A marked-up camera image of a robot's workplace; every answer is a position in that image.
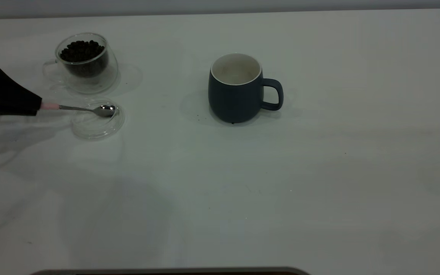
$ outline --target pink spoon handle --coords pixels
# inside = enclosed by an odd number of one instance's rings
[[[60,110],[61,106],[57,103],[43,103],[40,105],[41,110]]]

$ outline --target coffee bean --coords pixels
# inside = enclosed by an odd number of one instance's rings
[[[67,62],[82,62],[91,60],[99,56],[105,50],[96,41],[85,42],[83,40],[70,43],[66,49],[60,53],[62,60]],[[105,52],[96,60],[84,64],[65,64],[69,72],[78,77],[95,77],[98,76],[108,65],[108,54]]]

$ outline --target dark blue mug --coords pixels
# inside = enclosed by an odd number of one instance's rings
[[[278,103],[264,102],[264,86],[278,92]],[[260,63],[247,54],[231,53],[218,58],[210,68],[208,101],[221,120],[239,123],[255,117],[261,108],[276,111],[283,106],[283,87],[263,78]]]

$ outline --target wall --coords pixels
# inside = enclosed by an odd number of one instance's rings
[[[0,18],[438,7],[440,0],[0,0]]]

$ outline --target mug handle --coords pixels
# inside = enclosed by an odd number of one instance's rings
[[[42,73],[44,74],[45,78],[47,78],[48,80],[52,81],[52,82],[56,82],[56,83],[62,83],[62,79],[56,75],[51,75],[48,72],[48,67],[51,65],[56,65],[57,61],[55,59],[46,61],[44,63],[44,65],[42,66]]]
[[[278,80],[264,78],[262,80],[263,86],[273,87],[278,92],[278,104],[273,104],[269,102],[262,102],[261,108],[265,108],[269,111],[278,111],[281,106],[283,106],[283,87],[281,86],[281,83]]]

